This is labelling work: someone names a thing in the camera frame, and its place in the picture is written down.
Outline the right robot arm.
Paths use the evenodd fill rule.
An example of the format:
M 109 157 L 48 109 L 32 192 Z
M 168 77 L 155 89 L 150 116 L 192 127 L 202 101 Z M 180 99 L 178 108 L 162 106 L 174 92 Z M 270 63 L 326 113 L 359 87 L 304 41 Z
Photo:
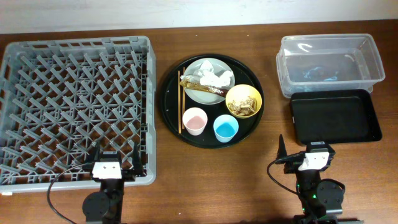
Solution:
M 284 165 L 285 174 L 295 174 L 294 193 L 302 204 L 303 213 L 293 217 L 294 223 L 338 223 L 336 216 L 343 213 L 345 185 L 320 177 L 334 155 L 335 150 L 323 141 L 311 142 L 306 150 L 288 155 L 283 136 L 279 136 L 275 163 Z

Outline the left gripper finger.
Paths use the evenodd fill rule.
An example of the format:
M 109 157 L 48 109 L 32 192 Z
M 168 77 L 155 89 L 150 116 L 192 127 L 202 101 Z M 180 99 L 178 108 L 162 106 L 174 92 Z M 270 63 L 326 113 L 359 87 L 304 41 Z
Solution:
M 90 162 L 96 162 L 100 155 L 100 144 L 99 142 L 95 142 L 93 147 L 93 151 L 90 154 Z
M 140 152 L 139 152 L 139 148 L 136 145 L 136 143 L 133 144 L 132 165 L 133 165 L 134 170 L 140 170 L 141 169 Z

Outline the yellow bowl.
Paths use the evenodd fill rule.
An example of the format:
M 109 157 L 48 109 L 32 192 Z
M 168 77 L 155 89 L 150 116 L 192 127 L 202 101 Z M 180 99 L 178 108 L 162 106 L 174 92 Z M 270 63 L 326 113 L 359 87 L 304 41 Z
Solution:
M 255 98 L 257 100 L 256 112 L 250 116 L 237 116 L 235 114 L 232 114 L 232 112 L 228 109 L 227 104 L 233 100 L 239 101 L 241 99 L 246 99 L 248 96 Z M 233 116 L 235 116 L 236 118 L 240 118 L 240 119 L 247 119 L 247 118 L 254 116 L 255 114 L 258 114 L 258 112 L 260 111 L 261 106 L 262 106 L 262 95 L 253 86 L 246 85 L 246 84 L 240 84 L 240 85 L 236 85 L 236 86 L 232 87 L 232 89 L 230 89 L 228 91 L 226 98 L 225 98 L 225 103 L 226 103 L 228 111 Z

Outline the peanut shells and rice scraps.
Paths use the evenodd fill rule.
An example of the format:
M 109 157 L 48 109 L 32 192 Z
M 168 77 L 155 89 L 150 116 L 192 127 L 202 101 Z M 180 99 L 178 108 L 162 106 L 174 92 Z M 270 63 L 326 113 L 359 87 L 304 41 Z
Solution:
M 248 96 L 239 101 L 233 100 L 227 104 L 228 109 L 237 116 L 250 116 L 256 112 L 257 100 Z

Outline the pink cup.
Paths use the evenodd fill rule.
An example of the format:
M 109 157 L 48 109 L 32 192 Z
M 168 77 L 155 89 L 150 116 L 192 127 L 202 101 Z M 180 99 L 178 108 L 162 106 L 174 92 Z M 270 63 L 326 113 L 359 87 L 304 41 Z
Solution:
M 204 131 L 208 117 L 203 109 L 193 107 L 184 112 L 182 121 L 189 134 L 198 136 Z

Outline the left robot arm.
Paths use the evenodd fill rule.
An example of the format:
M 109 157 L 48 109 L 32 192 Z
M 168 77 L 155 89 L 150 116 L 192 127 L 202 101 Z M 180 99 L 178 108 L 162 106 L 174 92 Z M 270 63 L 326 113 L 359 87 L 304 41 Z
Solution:
M 86 223 L 121 223 L 124 184 L 134 182 L 144 168 L 136 145 L 132 150 L 132 169 L 122 169 L 121 153 L 101 151 L 98 143 L 86 159 L 83 170 L 100 184 L 99 191 L 89 194 L 83 202 L 82 211 Z

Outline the white tissue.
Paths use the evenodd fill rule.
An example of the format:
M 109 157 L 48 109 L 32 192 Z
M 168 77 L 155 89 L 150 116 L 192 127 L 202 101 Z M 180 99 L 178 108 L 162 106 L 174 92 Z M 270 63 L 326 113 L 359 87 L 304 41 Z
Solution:
M 191 63 L 180 77 L 181 81 L 229 89 L 235 85 L 234 73 L 225 62 L 201 58 Z

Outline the grey plate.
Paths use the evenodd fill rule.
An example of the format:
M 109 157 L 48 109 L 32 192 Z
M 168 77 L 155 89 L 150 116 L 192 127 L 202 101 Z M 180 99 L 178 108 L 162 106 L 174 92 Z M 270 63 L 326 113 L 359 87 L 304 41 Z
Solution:
M 198 60 L 194 60 L 194 62 L 190 63 L 187 69 L 184 71 L 184 75 L 194 75 L 195 71 L 199 70 L 203 62 L 205 62 L 206 60 L 208 60 L 213 66 L 213 72 L 217 77 L 222 76 L 222 74 L 224 74 L 224 72 L 226 71 L 233 73 L 231 67 L 221 60 L 215 58 L 201 58 Z M 221 89 L 229 90 L 234 86 L 235 77 L 234 74 L 232 74 L 229 85 L 221 87 Z M 193 101 L 204 105 L 214 105 L 217 103 L 221 103 L 225 99 L 225 97 L 199 90 L 186 89 L 185 92 Z

